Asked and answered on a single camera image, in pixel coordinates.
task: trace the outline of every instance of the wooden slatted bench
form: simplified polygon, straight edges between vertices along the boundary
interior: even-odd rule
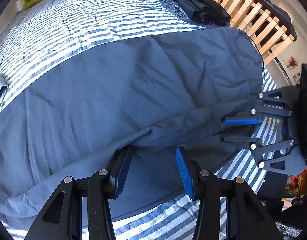
[[[287,36],[287,28],[279,24],[279,19],[272,16],[270,11],[262,6],[256,0],[215,0],[223,8],[226,9],[231,16],[230,27],[244,30],[247,26],[247,34],[252,37],[259,52],[263,56],[264,64],[267,65],[277,55],[279,55],[293,40],[292,35]],[[258,17],[257,21],[252,25],[252,20]],[[263,29],[256,36],[257,30]],[[272,31],[274,35],[260,46],[260,42]]]

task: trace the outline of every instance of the bolt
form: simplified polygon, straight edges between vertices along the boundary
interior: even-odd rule
[[[99,171],[100,176],[105,176],[107,174],[108,174],[108,171],[106,169],[102,169],[102,170]]]
[[[236,182],[242,184],[245,182],[245,180],[242,177],[236,177]]]
[[[209,175],[209,171],[202,170],[202,171],[200,171],[200,175],[206,177],[206,176]]]
[[[257,145],[255,144],[255,143],[253,143],[252,145],[250,145],[250,149],[251,150],[254,150],[254,149],[256,149],[257,148]]]
[[[64,181],[65,183],[70,183],[70,182],[72,182],[72,177],[67,176],[67,177],[65,177],[65,178],[63,179],[63,181]]]

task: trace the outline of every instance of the blue and white striped fabric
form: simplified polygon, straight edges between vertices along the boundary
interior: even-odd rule
[[[0,37],[0,73],[10,90],[3,108],[37,78],[66,59],[106,42],[146,35],[201,29],[187,24],[164,9],[159,0],[45,0],[19,13]],[[269,72],[264,73],[263,91],[276,88]],[[275,124],[265,118],[254,135],[263,144],[276,139]],[[271,158],[272,153],[264,156]],[[240,151],[217,176],[245,178],[257,192],[266,172],[257,168],[250,151]],[[226,232],[226,204],[221,200],[220,239]],[[185,195],[148,212],[113,223],[118,240],[191,239],[199,202]],[[14,239],[24,239],[27,231],[5,224]],[[83,239],[89,239],[83,228]]]

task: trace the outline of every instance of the black cable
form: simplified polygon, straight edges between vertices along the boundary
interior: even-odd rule
[[[257,45],[255,44],[255,41],[254,41],[251,37],[249,37],[249,39],[252,40],[253,44],[255,45],[255,48],[257,49],[257,51],[258,51],[258,53],[259,53],[259,55],[260,55],[260,57],[261,57],[261,60],[262,60],[262,71],[263,71],[263,78],[264,78],[264,61],[263,61],[263,57],[261,56],[261,53],[260,53],[260,51],[258,50]]]

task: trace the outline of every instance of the navy blue fabric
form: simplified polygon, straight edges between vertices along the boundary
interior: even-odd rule
[[[60,63],[0,113],[1,219],[28,229],[64,177],[106,168],[129,144],[113,220],[173,199],[183,192],[175,149],[217,171],[235,153],[220,142],[230,132],[221,119],[249,111],[262,83],[261,56],[234,28],[110,42]]]

